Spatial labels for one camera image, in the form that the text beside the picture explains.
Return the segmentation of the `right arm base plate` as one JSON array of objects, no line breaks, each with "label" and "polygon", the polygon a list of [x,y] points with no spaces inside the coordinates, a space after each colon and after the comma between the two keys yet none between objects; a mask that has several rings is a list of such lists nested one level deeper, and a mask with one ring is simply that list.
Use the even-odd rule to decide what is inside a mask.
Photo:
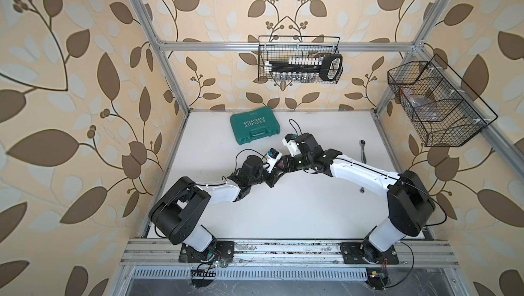
[{"label": "right arm base plate", "polygon": [[346,265],[398,265],[397,253],[393,246],[381,252],[367,241],[347,241],[339,245]]}]

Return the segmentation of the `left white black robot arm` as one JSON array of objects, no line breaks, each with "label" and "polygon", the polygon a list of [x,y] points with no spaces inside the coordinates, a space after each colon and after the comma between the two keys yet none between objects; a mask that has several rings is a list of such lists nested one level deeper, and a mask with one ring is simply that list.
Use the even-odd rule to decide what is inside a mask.
[{"label": "left white black robot arm", "polygon": [[271,174],[282,154],[271,150],[266,157],[248,156],[243,165],[221,183],[200,184],[181,177],[157,201],[149,219],[162,238],[185,244],[203,255],[215,252],[216,238],[199,221],[207,207],[241,201],[253,186],[274,185]]}]

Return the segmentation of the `black socket holder set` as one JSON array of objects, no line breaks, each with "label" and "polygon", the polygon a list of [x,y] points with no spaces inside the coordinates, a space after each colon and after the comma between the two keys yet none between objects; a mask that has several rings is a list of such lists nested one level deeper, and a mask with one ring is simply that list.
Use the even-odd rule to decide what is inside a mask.
[{"label": "black socket holder set", "polygon": [[266,61],[263,73],[278,82],[337,83],[343,73],[343,56],[290,57],[287,61]]}]

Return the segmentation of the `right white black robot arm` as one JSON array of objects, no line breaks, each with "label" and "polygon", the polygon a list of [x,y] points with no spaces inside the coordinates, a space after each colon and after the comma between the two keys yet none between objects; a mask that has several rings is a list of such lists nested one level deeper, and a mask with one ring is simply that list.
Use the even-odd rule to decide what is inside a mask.
[{"label": "right white black robot arm", "polygon": [[310,133],[288,134],[282,144],[289,155],[283,156],[276,168],[286,173],[311,169],[315,173],[355,183],[385,200],[388,216],[364,238],[363,255],[382,255],[402,238],[418,236],[436,209],[435,201],[412,171],[385,171],[350,158],[341,151],[323,150]]}]

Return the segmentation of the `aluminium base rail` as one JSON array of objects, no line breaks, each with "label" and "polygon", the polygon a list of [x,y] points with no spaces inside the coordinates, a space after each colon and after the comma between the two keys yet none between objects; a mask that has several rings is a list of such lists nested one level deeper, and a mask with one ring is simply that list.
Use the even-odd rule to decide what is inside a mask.
[{"label": "aluminium base rail", "polygon": [[395,270],[454,270],[454,251],[445,241],[404,240],[367,263],[358,240],[218,240],[202,261],[194,250],[161,239],[132,239],[120,267],[135,278],[195,280],[366,281]]}]

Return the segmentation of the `green plastic tool case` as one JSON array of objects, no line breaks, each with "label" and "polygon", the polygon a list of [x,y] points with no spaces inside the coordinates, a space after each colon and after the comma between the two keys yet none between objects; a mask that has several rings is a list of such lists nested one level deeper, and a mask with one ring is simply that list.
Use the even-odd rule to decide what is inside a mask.
[{"label": "green plastic tool case", "polygon": [[281,133],[280,124],[273,110],[268,106],[249,112],[233,114],[230,117],[230,124],[238,145],[244,145],[254,140]]}]

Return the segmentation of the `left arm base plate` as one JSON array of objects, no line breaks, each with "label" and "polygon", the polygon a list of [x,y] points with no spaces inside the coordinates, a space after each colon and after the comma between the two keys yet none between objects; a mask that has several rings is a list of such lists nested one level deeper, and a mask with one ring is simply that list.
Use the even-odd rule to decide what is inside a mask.
[{"label": "left arm base plate", "polygon": [[215,263],[232,262],[235,254],[235,242],[229,240],[213,240],[202,252],[193,247],[182,244],[178,261],[180,263]]}]

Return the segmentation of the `plastic bag in basket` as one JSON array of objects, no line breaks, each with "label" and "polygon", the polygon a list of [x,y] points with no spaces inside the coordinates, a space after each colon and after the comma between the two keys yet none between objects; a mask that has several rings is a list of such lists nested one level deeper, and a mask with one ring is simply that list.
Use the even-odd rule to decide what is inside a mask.
[{"label": "plastic bag in basket", "polygon": [[406,99],[409,108],[408,113],[414,121],[439,121],[437,104],[434,100],[424,96],[416,95],[410,88],[402,88],[401,95]]}]

